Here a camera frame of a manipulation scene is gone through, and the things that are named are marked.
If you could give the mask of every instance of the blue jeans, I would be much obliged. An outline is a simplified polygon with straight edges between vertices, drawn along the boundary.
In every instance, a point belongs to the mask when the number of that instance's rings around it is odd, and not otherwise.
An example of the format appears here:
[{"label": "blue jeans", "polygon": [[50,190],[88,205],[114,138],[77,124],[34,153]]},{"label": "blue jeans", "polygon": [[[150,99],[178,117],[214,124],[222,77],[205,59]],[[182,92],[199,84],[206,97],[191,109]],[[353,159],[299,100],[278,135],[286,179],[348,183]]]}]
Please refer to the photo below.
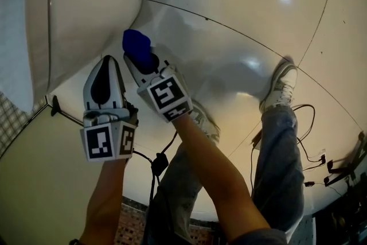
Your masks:
[{"label": "blue jeans", "polygon": [[[266,111],[261,120],[252,198],[270,227],[284,231],[289,241],[303,216],[304,205],[297,119],[290,107],[279,106]],[[165,244],[168,239],[173,239],[172,244],[190,244],[190,215],[201,188],[180,145],[147,211],[147,244]]]}]

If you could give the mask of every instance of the white toilet bowl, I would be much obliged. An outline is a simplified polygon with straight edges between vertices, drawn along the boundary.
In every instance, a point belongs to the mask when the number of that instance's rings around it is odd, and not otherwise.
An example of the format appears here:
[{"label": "white toilet bowl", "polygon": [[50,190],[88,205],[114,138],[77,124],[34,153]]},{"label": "white toilet bowl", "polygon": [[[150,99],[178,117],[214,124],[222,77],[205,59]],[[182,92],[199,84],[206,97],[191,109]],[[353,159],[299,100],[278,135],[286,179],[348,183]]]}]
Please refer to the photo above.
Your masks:
[{"label": "white toilet bowl", "polygon": [[142,0],[0,0],[0,91],[33,103],[121,37]]}]

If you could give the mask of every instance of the white sneaker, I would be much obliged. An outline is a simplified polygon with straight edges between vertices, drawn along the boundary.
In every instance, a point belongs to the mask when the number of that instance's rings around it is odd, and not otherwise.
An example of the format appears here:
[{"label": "white sneaker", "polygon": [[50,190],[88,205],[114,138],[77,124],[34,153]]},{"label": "white sneaker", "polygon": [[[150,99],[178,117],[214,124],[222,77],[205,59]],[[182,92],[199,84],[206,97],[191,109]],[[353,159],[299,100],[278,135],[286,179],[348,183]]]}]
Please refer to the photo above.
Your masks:
[{"label": "white sneaker", "polygon": [[268,95],[260,103],[264,113],[271,107],[290,106],[297,82],[297,67],[289,61],[281,64],[274,72]]},{"label": "white sneaker", "polygon": [[193,111],[190,114],[196,126],[215,144],[219,144],[220,129],[214,123],[213,118],[205,111],[204,107],[193,100]]}]

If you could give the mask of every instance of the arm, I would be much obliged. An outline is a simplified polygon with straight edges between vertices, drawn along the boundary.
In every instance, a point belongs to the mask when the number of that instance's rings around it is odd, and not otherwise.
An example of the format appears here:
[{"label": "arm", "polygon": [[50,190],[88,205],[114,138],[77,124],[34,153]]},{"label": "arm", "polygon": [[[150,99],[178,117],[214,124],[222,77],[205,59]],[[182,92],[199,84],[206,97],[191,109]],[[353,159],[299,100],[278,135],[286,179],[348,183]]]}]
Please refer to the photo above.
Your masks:
[{"label": "arm", "polygon": [[80,243],[113,244],[119,224],[126,160],[103,164],[96,188],[89,200],[85,229]]},{"label": "arm", "polygon": [[193,123],[188,114],[173,121],[190,163],[213,200],[228,242],[248,232],[269,228],[252,202],[246,183],[229,159]]}]

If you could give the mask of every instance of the sleeve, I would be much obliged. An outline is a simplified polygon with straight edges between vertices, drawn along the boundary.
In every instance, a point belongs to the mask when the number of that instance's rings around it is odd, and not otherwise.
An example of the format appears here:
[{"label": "sleeve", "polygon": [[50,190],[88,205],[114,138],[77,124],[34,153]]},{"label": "sleeve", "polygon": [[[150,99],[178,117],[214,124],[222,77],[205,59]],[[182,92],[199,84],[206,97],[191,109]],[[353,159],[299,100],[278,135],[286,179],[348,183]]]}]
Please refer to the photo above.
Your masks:
[{"label": "sleeve", "polygon": [[286,234],[276,229],[260,229],[238,237],[231,245],[287,245]]}]

